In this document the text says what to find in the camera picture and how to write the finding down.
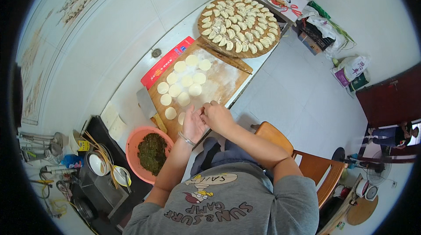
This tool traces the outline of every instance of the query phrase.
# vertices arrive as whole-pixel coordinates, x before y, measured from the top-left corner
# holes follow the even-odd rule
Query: wooden chair
[[[314,180],[316,186],[330,167],[329,173],[317,191],[319,208],[321,208],[329,198],[330,193],[334,190],[342,172],[348,167],[348,164],[294,150],[288,139],[269,122],[263,122],[260,125],[252,125],[251,128],[256,129],[255,135],[283,147],[293,159],[295,159],[297,155],[302,155],[299,168],[305,177]]]

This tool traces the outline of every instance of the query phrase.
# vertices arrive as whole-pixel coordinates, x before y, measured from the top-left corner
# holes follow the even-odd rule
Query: person
[[[227,139],[228,150],[217,152],[210,168],[196,167],[200,173],[180,183],[193,146],[208,128]],[[317,232],[314,181],[303,177],[282,147],[236,124],[224,106],[216,101],[196,111],[190,106],[179,135],[149,196],[134,207],[124,235]],[[201,164],[215,144],[206,141]],[[239,149],[244,153],[232,156]],[[273,185],[257,163],[273,172]]]
[[[418,137],[419,129],[415,127],[412,129],[411,122],[403,122],[399,127],[390,127],[383,129],[368,129],[369,135],[372,137],[368,140],[368,144],[371,142],[379,145],[386,145],[393,148],[403,149],[411,141],[411,137]]]

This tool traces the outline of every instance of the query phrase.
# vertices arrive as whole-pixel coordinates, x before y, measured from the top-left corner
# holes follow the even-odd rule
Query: white tile floor
[[[231,108],[234,119],[247,129],[268,121],[294,149],[309,154],[330,159],[338,147],[358,153],[367,126],[360,103],[330,73],[331,61],[314,56],[295,32],[288,34]],[[202,150],[193,151],[183,180]]]

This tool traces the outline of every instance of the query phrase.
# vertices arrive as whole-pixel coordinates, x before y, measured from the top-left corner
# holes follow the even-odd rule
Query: wooden cutting board
[[[373,201],[368,201],[365,198],[357,199],[358,205],[353,206],[346,214],[346,221],[350,225],[360,225],[365,222],[377,207],[378,196]]]
[[[161,74],[160,78],[156,80],[154,85],[149,89],[149,95],[151,96],[152,102],[154,103],[157,112],[161,116],[162,121],[164,122],[165,126],[168,130],[168,136],[175,142],[178,138],[178,132],[182,130],[182,125],[178,123],[178,115],[181,112],[185,112],[187,108],[194,104],[195,109],[203,106],[205,102],[210,102],[215,100],[222,105],[225,105],[228,100],[234,95],[234,93],[238,90],[238,88],[243,84],[243,82],[247,79],[249,74],[240,71],[239,69],[226,64],[219,58],[213,56],[212,54],[208,53],[206,50],[200,48],[198,44],[200,43],[201,39],[197,39],[194,41],[171,65],[170,67]],[[192,75],[194,73],[200,72],[206,75],[206,82],[202,85],[202,93],[199,96],[192,97],[190,96],[190,104],[185,107],[181,107],[177,104],[176,98],[172,98],[172,102],[169,106],[164,106],[161,104],[161,94],[157,91],[157,86],[161,82],[165,81],[167,76],[173,72],[174,64],[179,61],[183,61],[186,59],[187,56],[194,54],[200,60],[208,59],[211,61],[212,66],[209,70],[203,71],[200,70],[198,66],[196,67],[187,67],[187,70],[181,74],[178,74],[178,81],[176,82],[182,88],[182,92],[188,93],[188,87],[183,88],[181,85],[181,78],[183,75],[189,74]],[[172,119],[168,120],[165,117],[165,110],[168,107],[174,107],[177,111],[177,116]]]
[[[224,1],[224,0],[214,0],[213,2],[211,2],[211,3],[213,3],[213,4],[215,4],[215,5],[218,5],[218,1]],[[201,12],[201,14],[200,14],[200,17],[199,17],[199,20],[197,21],[197,27],[198,27],[198,29],[199,29],[199,33],[202,33],[204,30],[206,30],[205,28],[202,28],[202,25],[203,25],[203,23],[202,23],[202,20],[204,19],[204,18],[206,18],[205,16],[203,16],[202,14],[204,13],[204,12],[207,12],[207,11],[211,11],[211,10],[214,10],[214,9],[216,9],[215,7],[213,7],[213,8],[211,8],[211,9],[204,9],[202,12]],[[237,13],[237,8],[234,6],[234,14],[238,14]],[[224,24],[224,21],[225,21],[225,18],[224,17],[222,17],[221,15],[220,16],[218,16],[218,18],[219,19],[221,19],[222,20],[222,24]],[[214,14],[212,14],[211,16],[210,16],[210,19],[211,19],[211,22],[214,22],[215,23],[215,15]],[[252,29],[254,29],[255,27],[257,27],[258,25],[257,25],[257,23],[259,23],[258,21],[257,21],[257,19],[258,19],[258,17],[256,17],[256,21],[255,21],[255,23],[254,23],[254,25],[253,25],[253,28]],[[215,27],[215,26],[212,26],[211,27],[213,30],[215,30],[217,33],[219,33],[219,30],[221,29],[221,27],[220,26],[217,26],[217,27]],[[265,37],[265,36],[267,36],[267,34],[269,33],[269,26],[267,27],[267,29],[264,31],[264,34],[262,34],[261,36],[260,36],[260,38],[262,38],[262,37]],[[250,32],[252,29],[249,29],[249,28],[247,28],[245,31],[243,31],[243,30],[241,30],[240,32],[241,33],[245,33],[245,32]],[[265,48],[265,47],[263,47],[263,50],[261,50],[261,51],[259,51],[259,49],[257,50],[257,52],[255,53],[255,54],[252,54],[251,53],[251,51],[250,50],[248,50],[247,52],[240,52],[240,53],[236,53],[235,52],[235,42],[237,41],[237,42],[240,42],[240,40],[237,38],[237,37],[234,37],[233,39],[231,39],[231,41],[232,42],[234,42],[234,48],[232,49],[232,50],[230,50],[230,51],[227,51],[225,48],[226,48],[226,46],[222,46],[222,47],[219,47],[218,46],[218,44],[216,44],[216,43],[213,43],[212,42],[212,40],[209,40],[208,39],[208,36],[204,36],[204,35],[202,35],[202,38],[206,41],[206,42],[208,42],[209,44],[211,44],[213,47],[214,47],[214,49],[215,50],[217,50],[217,51],[219,51],[219,52],[221,52],[221,53],[224,53],[224,54],[226,54],[226,55],[228,55],[228,56],[232,56],[232,57],[239,57],[239,58],[255,58],[255,57],[259,57],[259,56],[262,56],[263,54],[266,54],[266,53],[268,53],[273,47],[275,47],[277,44],[278,44],[278,42],[279,42],[279,40],[280,40],[280,36],[281,36],[281,32],[280,32],[280,28],[278,27],[278,35],[276,35],[275,36],[275,41],[272,43],[272,45],[269,45],[269,47],[268,48]],[[225,37],[226,39],[229,39],[228,38],[228,34],[222,34],[222,36],[223,37]],[[258,42],[258,39],[256,38],[256,37],[254,37],[254,42]]]

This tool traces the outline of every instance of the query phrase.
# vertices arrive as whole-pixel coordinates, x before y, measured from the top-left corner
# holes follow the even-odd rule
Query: red door
[[[357,92],[371,127],[421,118],[421,64]]]

